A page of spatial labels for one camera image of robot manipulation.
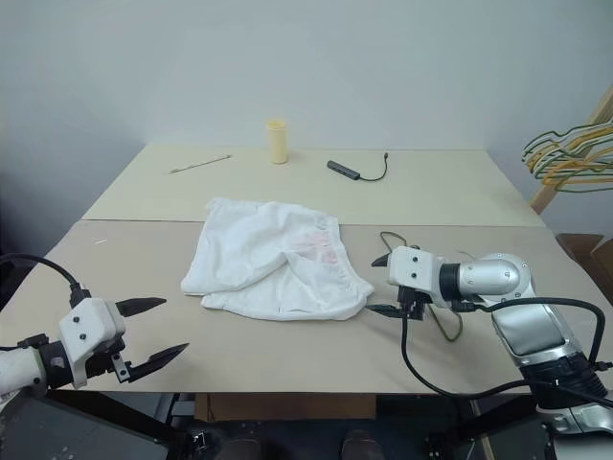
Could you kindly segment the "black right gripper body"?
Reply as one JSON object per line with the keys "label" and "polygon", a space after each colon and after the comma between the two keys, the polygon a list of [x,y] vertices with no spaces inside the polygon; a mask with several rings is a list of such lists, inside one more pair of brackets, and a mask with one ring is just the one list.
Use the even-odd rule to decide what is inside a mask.
{"label": "black right gripper body", "polygon": [[425,306],[427,305],[427,295],[411,287],[401,286],[398,288],[397,302],[402,318],[422,321]]}

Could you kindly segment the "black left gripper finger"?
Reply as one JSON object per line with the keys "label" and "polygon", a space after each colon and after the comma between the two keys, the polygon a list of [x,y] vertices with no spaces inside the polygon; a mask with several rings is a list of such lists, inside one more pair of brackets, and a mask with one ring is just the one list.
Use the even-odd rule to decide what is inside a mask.
{"label": "black left gripper finger", "polygon": [[189,343],[184,343],[170,347],[166,350],[151,355],[148,360],[138,366],[128,366],[129,382],[139,380],[165,367],[173,359],[178,357],[187,347]]}
{"label": "black left gripper finger", "polygon": [[117,302],[116,307],[121,316],[130,317],[154,309],[166,302],[167,300],[164,298],[141,297]]}

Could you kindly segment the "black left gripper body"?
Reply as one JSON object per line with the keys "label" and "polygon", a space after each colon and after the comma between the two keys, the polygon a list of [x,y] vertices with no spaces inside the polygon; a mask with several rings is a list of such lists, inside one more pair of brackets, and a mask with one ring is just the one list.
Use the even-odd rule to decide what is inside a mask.
{"label": "black left gripper body", "polygon": [[114,340],[107,348],[95,352],[86,360],[85,370],[89,379],[103,374],[115,374],[119,382],[130,381],[128,364],[123,360],[121,352],[125,349],[122,338]]}

